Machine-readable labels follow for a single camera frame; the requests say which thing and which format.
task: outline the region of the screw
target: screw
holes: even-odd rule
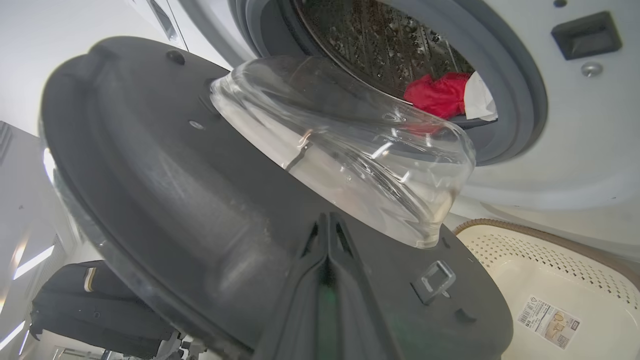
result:
[[[166,57],[178,65],[184,65],[184,62],[185,62],[184,55],[182,55],[182,53],[178,50],[167,51]]]
[[[205,129],[204,125],[202,125],[201,123],[199,123],[197,121],[189,120],[189,125],[195,127],[198,130],[204,130]]]
[[[580,71],[582,72],[582,75],[585,75],[587,78],[592,78],[602,73],[602,65],[600,63],[589,61],[584,63],[580,68]]]

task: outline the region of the washing machine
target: washing machine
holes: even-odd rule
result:
[[[45,88],[45,155],[70,212],[128,285],[226,354],[322,357],[314,349],[328,341],[345,358],[491,359],[513,332],[495,283],[446,227],[429,251],[389,241],[282,171],[211,106],[211,81],[247,60],[324,56],[390,99],[425,74],[478,71],[499,118],[453,119],[477,162],[454,212],[584,223],[624,211],[626,231],[634,225],[637,5],[154,4],[169,40],[221,66],[160,43],[101,42]],[[269,84],[257,88],[277,99]],[[611,251],[616,241],[598,236]]]
[[[167,7],[189,51],[227,69],[265,56],[327,56],[397,98],[421,75],[478,71],[499,119],[453,119],[472,139],[477,167],[450,225],[508,220],[640,261],[640,3],[168,0]]]

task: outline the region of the metal bolt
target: metal bolt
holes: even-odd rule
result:
[[[592,78],[594,76],[600,75],[602,72],[602,65],[599,63],[595,63],[593,61],[589,61],[584,63],[584,65],[580,68],[582,75],[585,75],[587,78]]]
[[[189,125],[195,127],[198,130],[204,130],[205,129],[204,125],[202,125],[201,123],[199,123],[197,121],[189,120]]]

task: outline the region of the ceiling light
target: ceiling light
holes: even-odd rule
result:
[[[7,336],[2,342],[0,342],[0,350],[4,349],[4,347],[7,346],[7,344],[9,344],[11,340],[13,340],[13,338],[15,338],[16,335],[20,333],[20,331],[22,331],[24,323],[25,322],[22,322],[20,325],[18,325],[18,327],[16,327],[15,330],[12,331],[11,334],[9,334],[9,336]]]
[[[55,245],[51,245],[51,247],[39,253],[35,258],[27,261],[26,263],[22,264],[17,269],[15,269],[15,275],[13,276],[13,280],[16,280],[20,276],[24,275],[24,273],[36,267],[37,264],[43,262],[46,258],[51,256],[51,254],[53,253],[54,246]]]

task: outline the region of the laundry basket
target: laundry basket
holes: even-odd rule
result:
[[[637,359],[640,280],[605,254],[496,220],[456,235],[504,295],[514,321],[503,359]]]

